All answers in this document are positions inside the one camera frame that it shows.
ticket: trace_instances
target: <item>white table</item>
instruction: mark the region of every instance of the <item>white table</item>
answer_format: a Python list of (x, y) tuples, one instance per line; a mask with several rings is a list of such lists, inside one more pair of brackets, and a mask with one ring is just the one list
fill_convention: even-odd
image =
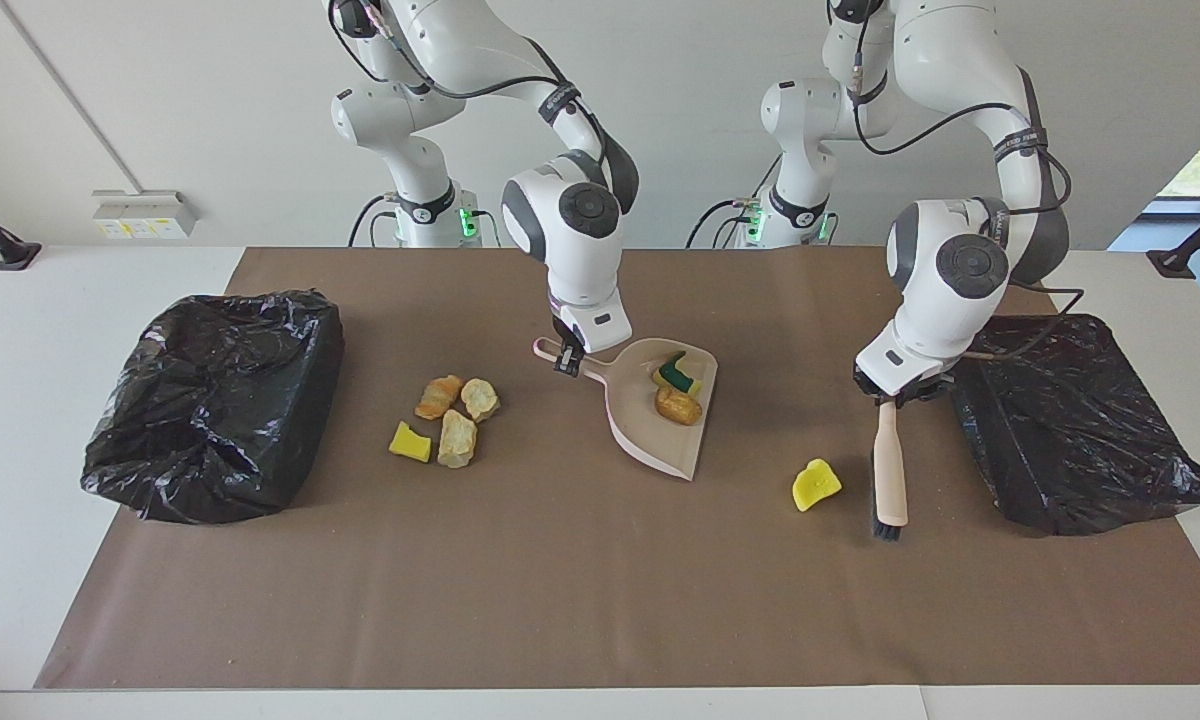
[[(29, 691), (115, 514), (78, 478), (120, 366), (172, 301), (221, 293), (241, 253), (48, 248), (29, 272), (0, 274), (0, 718), (1200, 718), (1200, 688), (1189, 686)], [(1106, 319), (1200, 461), (1195, 284), (1108, 252), (1074, 252), (1049, 282), (1088, 288), (1078, 310)], [(1200, 554), (1200, 509), (1181, 523)]]

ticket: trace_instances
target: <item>beige dustpan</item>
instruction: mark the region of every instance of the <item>beige dustpan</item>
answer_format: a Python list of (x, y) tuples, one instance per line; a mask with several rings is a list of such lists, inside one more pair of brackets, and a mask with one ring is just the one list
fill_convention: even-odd
[[(552, 364), (559, 355), (560, 343), (540, 337), (533, 341), (533, 354)], [(702, 383), (697, 401), (702, 418), (694, 425), (679, 425), (658, 414), (654, 395), (658, 392), (652, 374), (670, 356), (684, 352), (678, 366), (684, 374)], [(702, 430), (715, 391), (715, 358), (708, 350), (664, 338), (644, 338), (619, 352), (613, 362), (583, 356), (582, 374), (604, 385), (605, 410), (608, 427), (618, 445), (646, 466), (683, 478), (694, 479), (697, 451), (702, 445)]]

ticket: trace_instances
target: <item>black garbage bag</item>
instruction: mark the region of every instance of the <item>black garbage bag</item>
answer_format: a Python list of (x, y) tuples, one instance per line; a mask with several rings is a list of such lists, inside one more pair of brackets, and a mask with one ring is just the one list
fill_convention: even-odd
[[(1025, 346), (1049, 318), (992, 318), (971, 350)], [(998, 510), (1088, 536), (1200, 505), (1200, 464), (1092, 314), (1068, 314), (1016, 360), (961, 360), (956, 414)]]
[(318, 292), (186, 296), (128, 356), (80, 487), (172, 523), (284, 510), (316, 461), (341, 360), (338, 306)]

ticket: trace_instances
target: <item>wall socket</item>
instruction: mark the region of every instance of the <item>wall socket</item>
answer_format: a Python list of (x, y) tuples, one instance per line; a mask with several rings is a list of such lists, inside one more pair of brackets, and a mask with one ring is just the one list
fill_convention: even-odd
[(196, 215), (176, 192), (94, 192), (92, 197), (98, 202), (92, 223), (107, 240), (187, 240), (196, 228)]

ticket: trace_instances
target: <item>brown paper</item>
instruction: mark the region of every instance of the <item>brown paper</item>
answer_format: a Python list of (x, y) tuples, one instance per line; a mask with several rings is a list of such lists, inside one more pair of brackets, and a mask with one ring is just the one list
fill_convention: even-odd
[[(514, 251), (257, 248), (230, 292), (325, 292), (347, 360), (306, 487), (233, 527), (121, 511), (37, 688), (696, 688), (1200, 683), (1200, 560), (1175, 520), (1042, 538), (997, 515), (948, 400), (900, 414), (911, 526), (870, 538), (892, 318), (878, 248), (626, 252), (637, 337), (719, 359), (696, 482), (638, 464), (604, 389), (530, 353)], [(1006, 311), (1051, 311), (1012, 292)], [(476, 458), (386, 452), (431, 378), (494, 383)], [(844, 492), (806, 514), (814, 457)]]

